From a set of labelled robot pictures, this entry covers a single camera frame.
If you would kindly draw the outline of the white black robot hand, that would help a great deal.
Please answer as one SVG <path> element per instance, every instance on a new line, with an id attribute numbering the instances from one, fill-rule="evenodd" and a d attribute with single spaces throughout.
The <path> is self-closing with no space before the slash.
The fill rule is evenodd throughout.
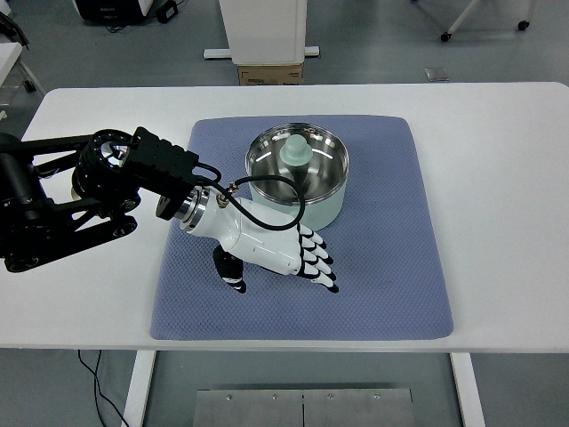
<path id="1" fill-rule="evenodd" d="M 331 269 L 333 260 L 314 230 L 302 224 L 287 230 L 268 230 L 238 208 L 243 207 L 270 225 L 285 225 L 293 220 L 292 216 L 242 197 L 235 204 L 221 207 L 220 195 L 211 187 L 196 187 L 174 217 L 187 233 L 219 242 L 213 250 L 214 265 L 228 285 L 241 294 L 246 292 L 243 274 L 247 262 L 280 275 L 305 278 L 331 293 L 339 291 Z"/>

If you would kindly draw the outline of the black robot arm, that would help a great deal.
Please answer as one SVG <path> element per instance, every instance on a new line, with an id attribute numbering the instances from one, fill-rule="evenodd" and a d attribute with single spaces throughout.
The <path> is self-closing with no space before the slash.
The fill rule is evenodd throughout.
<path id="1" fill-rule="evenodd" d="M 263 222 L 220 186 L 221 173 L 197 154 L 143 127 L 134 134 L 94 134 L 23 142 L 1 136 L 1 257 L 22 272 L 132 233 L 139 190 L 164 198 L 156 215 L 171 220 L 194 190 L 215 188 L 253 224 L 269 231 L 299 228 Z"/>

